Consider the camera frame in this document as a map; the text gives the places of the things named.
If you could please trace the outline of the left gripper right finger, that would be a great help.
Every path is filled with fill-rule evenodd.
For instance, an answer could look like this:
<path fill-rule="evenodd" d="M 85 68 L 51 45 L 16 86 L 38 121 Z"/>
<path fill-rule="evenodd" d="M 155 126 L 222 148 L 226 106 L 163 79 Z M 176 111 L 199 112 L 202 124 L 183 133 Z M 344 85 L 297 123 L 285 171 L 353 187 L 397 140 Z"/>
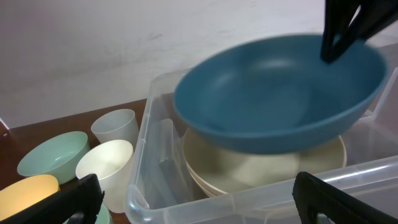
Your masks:
<path fill-rule="evenodd" d="M 303 224 L 319 223 L 321 214 L 336 224 L 397 224 L 397 218 L 348 195 L 308 172 L 299 172 L 296 175 L 292 195 Z"/>

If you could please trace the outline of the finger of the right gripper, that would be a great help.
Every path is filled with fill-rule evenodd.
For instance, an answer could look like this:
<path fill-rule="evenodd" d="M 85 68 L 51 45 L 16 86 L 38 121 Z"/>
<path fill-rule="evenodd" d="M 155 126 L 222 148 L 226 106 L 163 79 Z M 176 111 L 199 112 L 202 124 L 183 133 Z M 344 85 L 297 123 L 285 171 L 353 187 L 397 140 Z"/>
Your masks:
<path fill-rule="evenodd" d="M 332 63 L 357 40 L 366 41 L 397 20 L 397 0 L 326 0 L 320 56 Z"/>

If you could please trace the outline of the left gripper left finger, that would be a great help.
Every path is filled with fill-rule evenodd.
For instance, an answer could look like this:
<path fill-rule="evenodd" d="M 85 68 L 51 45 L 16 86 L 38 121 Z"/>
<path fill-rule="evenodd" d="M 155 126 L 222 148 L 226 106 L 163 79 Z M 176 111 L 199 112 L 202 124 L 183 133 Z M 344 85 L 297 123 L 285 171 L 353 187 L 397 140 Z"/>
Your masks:
<path fill-rule="evenodd" d="M 95 224 L 104 199 L 96 174 L 69 185 L 63 190 L 39 201 L 15 215 L 3 224 Z"/>

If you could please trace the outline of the yellow bowl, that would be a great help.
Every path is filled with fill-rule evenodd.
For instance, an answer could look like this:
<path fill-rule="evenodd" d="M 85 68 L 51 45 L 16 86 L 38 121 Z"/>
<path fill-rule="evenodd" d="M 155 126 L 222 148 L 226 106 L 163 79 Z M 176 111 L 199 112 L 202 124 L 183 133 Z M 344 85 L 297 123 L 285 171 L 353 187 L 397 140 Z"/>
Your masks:
<path fill-rule="evenodd" d="M 58 180 L 48 174 L 22 179 L 1 190 L 1 221 L 60 190 Z"/>

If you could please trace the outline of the beige plate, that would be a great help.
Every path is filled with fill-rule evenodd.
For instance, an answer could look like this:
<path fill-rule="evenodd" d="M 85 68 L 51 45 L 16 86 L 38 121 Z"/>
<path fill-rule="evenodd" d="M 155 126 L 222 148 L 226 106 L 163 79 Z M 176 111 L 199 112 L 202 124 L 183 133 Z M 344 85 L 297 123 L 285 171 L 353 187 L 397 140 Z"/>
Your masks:
<path fill-rule="evenodd" d="M 346 166 L 347 153 L 339 136 L 316 148 L 291 154 L 245 154 L 216 147 L 191 129 L 182 143 L 185 163 L 202 181 L 219 191 L 239 192 Z"/>

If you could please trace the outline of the cream plate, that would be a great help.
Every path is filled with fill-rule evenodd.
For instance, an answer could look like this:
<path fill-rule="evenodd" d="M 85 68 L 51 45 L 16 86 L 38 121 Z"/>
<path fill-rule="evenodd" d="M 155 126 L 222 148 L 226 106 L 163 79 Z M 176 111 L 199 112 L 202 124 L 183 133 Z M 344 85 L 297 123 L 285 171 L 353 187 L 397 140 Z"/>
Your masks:
<path fill-rule="evenodd" d="M 198 186 L 204 191 L 204 193 L 209 196 L 209 197 L 217 197 L 220 195 L 227 194 L 227 192 L 224 191 L 219 191 L 209 185 L 206 185 L 204 181 L 199 178 L 199 176 L 193 171 L 193 169 L 190 167 L 188 163 L 186 163 L 186 167 L 192 177 L 192 179 L 198 184 Z"/>

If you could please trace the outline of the blue plate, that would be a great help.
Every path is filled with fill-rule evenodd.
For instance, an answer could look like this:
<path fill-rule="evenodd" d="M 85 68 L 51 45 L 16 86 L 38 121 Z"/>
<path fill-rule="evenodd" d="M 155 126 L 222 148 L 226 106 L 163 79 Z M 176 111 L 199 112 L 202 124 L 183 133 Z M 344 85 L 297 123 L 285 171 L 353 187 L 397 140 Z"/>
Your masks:
<path fill-rule="evenodd" d="M 386 60 L 355 42 L 320 57 L 320 34 L 285 35 L 222 51 L 179 81 L 174 108 L 207 141 L 234 151 L 282 154 L 348 130 L 388 79 Z"/>

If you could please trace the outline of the green cup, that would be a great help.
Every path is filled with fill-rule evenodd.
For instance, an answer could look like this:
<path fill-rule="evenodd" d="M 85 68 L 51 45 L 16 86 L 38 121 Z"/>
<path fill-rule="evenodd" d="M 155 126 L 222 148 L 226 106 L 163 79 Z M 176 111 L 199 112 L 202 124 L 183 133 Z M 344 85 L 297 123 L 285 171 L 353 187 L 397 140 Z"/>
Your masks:
<path fill-rule="evenodd" d="M 109 210 L 106 208 L 105 204 L 101 205 L 99 214 L 97 215 L 95 224 L 113 224 L 113 219 Z"/>

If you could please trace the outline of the green bowl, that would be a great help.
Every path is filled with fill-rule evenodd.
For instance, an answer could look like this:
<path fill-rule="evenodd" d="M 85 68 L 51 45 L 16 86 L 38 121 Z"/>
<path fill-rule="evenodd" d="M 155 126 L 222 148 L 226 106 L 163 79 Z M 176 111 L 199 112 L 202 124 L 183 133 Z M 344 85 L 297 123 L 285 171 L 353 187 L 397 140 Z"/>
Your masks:
<path fill-rule="evenodd" d="M 76 166 L 89 150 L 86 133 L 63 133 L 28 152 L 19 162 L 17 172 L 24 177 L 49 174 L 54 176 L 59 184 L 64 184 L 76 177 Z"/>

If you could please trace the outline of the cream cup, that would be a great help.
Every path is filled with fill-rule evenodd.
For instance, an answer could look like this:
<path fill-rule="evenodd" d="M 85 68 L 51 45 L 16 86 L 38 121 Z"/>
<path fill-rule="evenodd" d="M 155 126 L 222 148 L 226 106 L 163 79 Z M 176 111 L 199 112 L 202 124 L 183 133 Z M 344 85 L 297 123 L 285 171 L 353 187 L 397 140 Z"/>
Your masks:
<path fill-rule="evenodd" d="M 96 174 L 101 190 L 104 192 L 103 203 L 113 213 L 124 213 L 124 200 L 130 178 L 134 148 L 125 140 L 112 140 L 96 146 L 79 161 L 75 174 L 82 179 L 89 174 Z"/>

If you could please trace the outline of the grey cup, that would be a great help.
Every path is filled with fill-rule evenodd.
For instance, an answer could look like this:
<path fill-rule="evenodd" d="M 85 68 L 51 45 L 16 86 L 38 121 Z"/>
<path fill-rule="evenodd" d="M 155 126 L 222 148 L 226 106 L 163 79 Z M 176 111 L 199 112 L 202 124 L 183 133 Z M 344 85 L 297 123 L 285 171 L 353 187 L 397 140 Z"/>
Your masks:
<path fill-rule="evenodd" d="M 131 109 L 120 109 L 99 117 L 92 125 L 91 132 L 100 143 L 122 139 L 136 147 L 139 127 L 136 114 Z"/>

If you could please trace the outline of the clear plastic storage bin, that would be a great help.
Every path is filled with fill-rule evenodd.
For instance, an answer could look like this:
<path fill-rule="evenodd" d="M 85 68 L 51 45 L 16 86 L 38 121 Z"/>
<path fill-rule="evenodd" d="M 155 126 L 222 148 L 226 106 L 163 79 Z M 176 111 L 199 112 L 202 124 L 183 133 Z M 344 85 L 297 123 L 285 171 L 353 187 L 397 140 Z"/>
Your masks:
<path fill-rule="evenodd" d="M 397 216 L 397 45 L 381 47 L 390 66 L 385 90 L 342 135 L 346 157 L 318 178 L 393 217 Z M 186 165 L 187 126 L 172 107 L 183 72 L 150 84 L 131 179 L 126 216 L 131 223 L 299 223 L 293 179 L 217 191 Z"/>

